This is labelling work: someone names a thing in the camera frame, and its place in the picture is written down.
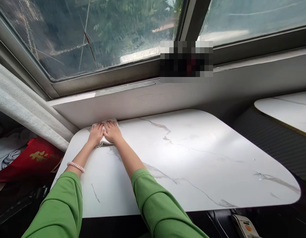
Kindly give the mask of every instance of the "white curtain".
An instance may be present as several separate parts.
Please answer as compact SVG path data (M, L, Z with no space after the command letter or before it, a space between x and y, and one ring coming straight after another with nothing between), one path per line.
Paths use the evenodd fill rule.
M1 64L0 111L64 152L78 131Z

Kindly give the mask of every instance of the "cracked glass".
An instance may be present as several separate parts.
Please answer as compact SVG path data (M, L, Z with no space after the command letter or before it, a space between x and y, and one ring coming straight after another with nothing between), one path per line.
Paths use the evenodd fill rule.
M51 81L159 55L183 0L0 0L0 12Z
M306 25L306 0L212 0L198 40L213 46Z

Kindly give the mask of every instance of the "window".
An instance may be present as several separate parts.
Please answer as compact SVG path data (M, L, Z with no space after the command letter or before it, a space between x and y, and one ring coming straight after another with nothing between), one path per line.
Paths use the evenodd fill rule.
M158 78L179 39L214 66L305 47L306 0L0 0L4 56L51 99Z
M183 0L0 0L51 82L159 56Z
M198 40L214 46L306 25L306 0L212 0Z

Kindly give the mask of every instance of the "beaded bracelet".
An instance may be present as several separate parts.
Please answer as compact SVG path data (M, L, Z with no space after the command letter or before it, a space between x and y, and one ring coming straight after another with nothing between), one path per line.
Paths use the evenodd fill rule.
M73 167L79 169L82 173L85 172L85 169L84 169L83 167L81 167L80 165L75 164L75 163L72 162L72 161L70 161L70 162L67 163L67 166L69 166L69 165L71 165L71 166L73 166Z

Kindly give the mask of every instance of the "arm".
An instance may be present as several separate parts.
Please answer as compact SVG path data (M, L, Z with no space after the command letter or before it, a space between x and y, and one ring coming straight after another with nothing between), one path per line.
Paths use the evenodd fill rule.
M87 159L103 137L102 124L92 127L87 143L73 159L84 167ZM82 222L81 171L68 166L40 205L39 211L22 236L78 238Z
M98 123L96 126L92 126L92 130L90 132L87 143L85 143L81 151L76 155L72 162L77 165L80 165L81 167L84 167L86 165L87 159L91 151L97 144L100 143L103 137L104 130L102 128L102 123ZM68 171L75 173L79 178L81 177L82 172L71 165L69 165L65 170L65 172Z
M140 158L123 139L115 122L104 125L105 137L114 142L131 179L141 215L152 237L208 236L192 223L172 194L156 182Z
M104 136L116 145L129 178L131 179L136 170L146 169L140 158L122 137L120 129L116 123L107 121L107 125L104 124L104 127L106 128Z

